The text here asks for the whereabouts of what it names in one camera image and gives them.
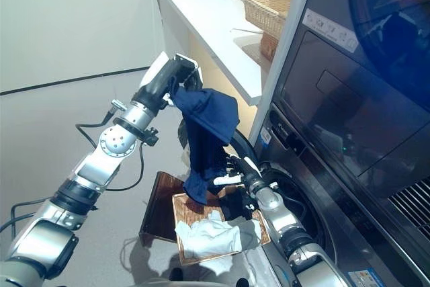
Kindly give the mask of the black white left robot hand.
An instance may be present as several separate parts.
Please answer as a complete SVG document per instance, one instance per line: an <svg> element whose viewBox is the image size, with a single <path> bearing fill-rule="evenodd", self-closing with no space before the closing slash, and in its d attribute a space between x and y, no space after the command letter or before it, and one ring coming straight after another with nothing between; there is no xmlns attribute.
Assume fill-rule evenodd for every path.
<svg viewBox="0 0 430 287"><path fill-rule="evenodd" d="M132 101L157 115L167 105L164 96L171 91L176 92L180 85L186 90L202 89L201 68L195 60L182 54L169 58L166 52L162 52L144 74Z"/></svg>

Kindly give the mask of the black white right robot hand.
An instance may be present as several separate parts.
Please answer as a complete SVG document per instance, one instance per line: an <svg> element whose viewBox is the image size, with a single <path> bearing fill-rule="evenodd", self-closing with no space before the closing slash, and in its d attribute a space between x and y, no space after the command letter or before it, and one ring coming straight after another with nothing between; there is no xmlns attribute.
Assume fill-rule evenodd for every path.
<svg viewBox="0 0 430 287"><path fill-rule="evenodd" d="M254 162L249 157L227 157L226 175L213 180L215 186L243 185L249 194L256 194L267 187L263 177Z"/></svg>

